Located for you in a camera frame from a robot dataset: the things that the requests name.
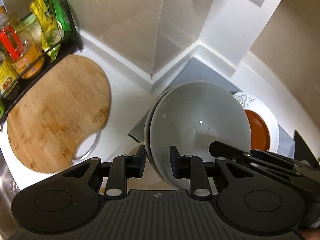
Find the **wooden cutting board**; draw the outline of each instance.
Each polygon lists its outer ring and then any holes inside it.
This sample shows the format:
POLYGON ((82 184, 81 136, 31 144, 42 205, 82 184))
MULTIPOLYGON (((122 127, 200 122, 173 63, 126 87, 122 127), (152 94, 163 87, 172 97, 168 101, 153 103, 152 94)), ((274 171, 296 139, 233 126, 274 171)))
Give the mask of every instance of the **wooden cutting board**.
POLYGON ((25 166, 52 173, 71 165, 78 146, 107 123, 109 81, 99 65, 68 55, 8 115, 11 148, 25 166))

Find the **gray bowl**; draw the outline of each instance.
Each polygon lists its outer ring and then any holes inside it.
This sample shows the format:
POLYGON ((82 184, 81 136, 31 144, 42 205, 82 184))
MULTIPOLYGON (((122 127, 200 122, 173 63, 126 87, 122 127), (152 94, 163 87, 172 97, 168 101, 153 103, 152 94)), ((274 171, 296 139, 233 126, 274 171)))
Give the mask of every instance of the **gray bowl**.
POLYGON ((170 147, 181 155, 191 154, 214 162, 209 145, 220 141, 250 152, 248 118, 234 96, 205 81, 175 87, 157 105, 150 125, 150 148, 156 169, 165 182, 189 189, 188 179, 175 179, 170 165, 170 147))
POLYGON ((151 148, 150 148, 150 125, 151 125, 151 120, 152 120, 152 116, 153 113, 156 110, 156 107, 158 106, 159 102, 161 101, 161 99, 169 92, 173 89, 174 87, 171 87, 169 89, 167 89, 166 91, 164 91, 161 95, 159 95, 159 97, 157 98, 155 104, 153 105, 153 107, 150 109, 147 119, 146 119, 146 123, 144 125, 144 147, 146 149, 147 152, 147 156, 148 156, 148 160, 150 161, 151 166, 153 167, 153 169, 155 170, 155 172, 159 175, 159 177, 161 179, 163 179, 162 175, 160 174, 160 172, 158 171, 155 162, 153 160, 152 154, 151 154, 151 148))

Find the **yellow snack bag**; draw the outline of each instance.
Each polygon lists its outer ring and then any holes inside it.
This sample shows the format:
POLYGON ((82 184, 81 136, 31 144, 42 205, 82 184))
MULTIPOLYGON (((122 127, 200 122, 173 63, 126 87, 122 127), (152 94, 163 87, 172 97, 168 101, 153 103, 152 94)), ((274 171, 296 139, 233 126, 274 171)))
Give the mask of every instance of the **yellow snack bag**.
MULTIPOLYGON (((31 3, 30 10, 37 17, 41 25, 42 49, 47 51, 51 45, 54 45, 61 40, 53 0, 35 0, 31 3)), ((56 59, 59 48, 60 45, 48 52, 48 55, 51 57, 51 61, 56 59)))
MULTIPOLYGON (((0 95, 4 93, 4 91, 9 87, 9 85, 16 80, 18 77, 18 73, 13 69, 10 60, 5 59, 2 63, 0 63, 0 95)), ((13 90, 15 85, 13 85, 9 91, 7 91, 7 95, 13 90)))

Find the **glass jar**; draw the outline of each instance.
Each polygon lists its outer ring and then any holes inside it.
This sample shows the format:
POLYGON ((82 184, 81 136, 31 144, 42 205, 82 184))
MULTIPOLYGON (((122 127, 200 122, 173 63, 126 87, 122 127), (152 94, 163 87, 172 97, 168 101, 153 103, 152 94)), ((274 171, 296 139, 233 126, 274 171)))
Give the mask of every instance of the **glass jar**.
POLYGON ((21 24, 23 24, 27 30, 31 33, 33 39, 35 40, 36 44, 38 47, 41 49, 42 44, 41 44, 41 25, 38 22, 38 19, 34 14, 30 14, 28 17, 22 20, 21 24))
MULTIPOLYGON (((21 24, 15 14, 7 13, 3 6, 0 6, 0 41, 13 60, 13 67, 18 74, 21 74, 41 55, 41 50, 25 25, 21 24)), ((34 63, 22 78, 35 76, 40 72, 43 63, 44 57, 34 63)))

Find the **dish drying mat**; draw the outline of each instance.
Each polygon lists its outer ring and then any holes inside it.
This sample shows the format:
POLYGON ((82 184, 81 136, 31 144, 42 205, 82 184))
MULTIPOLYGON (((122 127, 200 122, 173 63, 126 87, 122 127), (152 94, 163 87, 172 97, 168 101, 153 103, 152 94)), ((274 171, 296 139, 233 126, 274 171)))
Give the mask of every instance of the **dish drying mat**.
MULTIPOLYGON (((183 71, 171 82, 166 88, 173 87, 178 84, 184 84, 191 81, 204 80, 212 82, 230 93, 235 94, 242 92, 238 87, 233 85, 229 80, 209 68, 207 65, 192 58, 183 71)), ((144 125, 147 120, 148 112, 129 132, 129 136, 133 137, 138 142, 143 142, 144 125)), ((294 159, 295 141, 289 134, 279 125, 279 148, 278 154, 294 159)))

